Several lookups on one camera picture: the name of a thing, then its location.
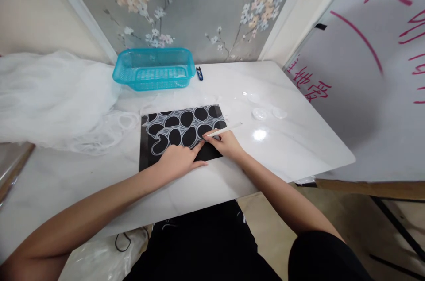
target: person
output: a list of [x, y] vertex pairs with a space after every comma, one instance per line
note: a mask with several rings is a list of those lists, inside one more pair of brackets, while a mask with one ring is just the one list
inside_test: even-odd
[[[297, 190], [247, 154], [231, 131], [204, 140], [233, 160], [297, 234], [289, 280], [371, 280], [329, 220]], [[192, 150], [171, 145], [159, 162], [58, 213], [35, 230], [0, 267], [2, 280], [57, 280], [70, 253], [140, 198], [207, 166]], [[280, 280], [258, 254], [235, 200], [153, 227], [147, 250], [125, 280]]]

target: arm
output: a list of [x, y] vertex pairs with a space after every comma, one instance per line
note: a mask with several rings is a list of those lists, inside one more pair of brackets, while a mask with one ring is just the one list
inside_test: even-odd
[[2, 280], [57, 280], [70, 253], [92, 238], [126, 207], [189, 171], [204, 142], [193, 150], [172, 145], [159, 162], [77, 202], [46, 221], [0, 267]]
[[343, 241], [329, 220], [307, 198], [277, 177], [253, 157], [248, 155], [231, 131], [220, 135], [220, 139], [208, 137], [204, 140], [224, 156], [231, 158], [246, 173], [252, 183], [264, 194], [282, 220], [297, 234], [306, 231], [325, 231]]

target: black paper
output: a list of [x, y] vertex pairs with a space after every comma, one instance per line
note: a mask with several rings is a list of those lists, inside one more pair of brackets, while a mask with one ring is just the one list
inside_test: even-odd
[[[169, 145], [193, 148], [206, 132], [225, 127], [226, 122], [219, 105], [142, 116], [139, 171], [156, 163]], [[213, 145], [206, 142], [195, 161], [207, 161], [219, 157], [222, 155]]]

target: black and white pattern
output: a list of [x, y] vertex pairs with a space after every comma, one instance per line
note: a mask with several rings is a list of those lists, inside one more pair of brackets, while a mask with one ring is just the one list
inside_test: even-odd
[[218, 105], [149, 114], [142, 121], [146, 121], [142, 128], [155, 141], [151, 147], [153, 156], [162, 155], [173, 144], [193, 148], [206, 132], [226, 127]]

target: white pen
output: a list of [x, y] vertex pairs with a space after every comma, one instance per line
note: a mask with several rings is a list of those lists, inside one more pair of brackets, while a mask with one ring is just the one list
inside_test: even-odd
[[239, 126], [241, 126], [241, 125], [242, 125], [242, 123], [241, 123], [241, 122], [239, 122], [239, 123], [233, 124], [232, 126], [227, 126], [227, 127], [223, 128], [223, 129], [220, 129], [220, 130], [218, 130], [218, 131], [216, 131], [216, 132], [214, 132], [214, 133], [211, 133], [210, 135], [207, 135], [207, 136], [208, 136], [208, 137], [213, 137], [213, 136], [215, 136], [215, 135], [219, 135], [219, 134], [221, 134], [221, 133], [224, 133], [224, 132], [227, 132], [227, 131], [232, 130], [232, 129], [234, 129], [234, 128], [237, 128], [237, 127], [239, 127]]

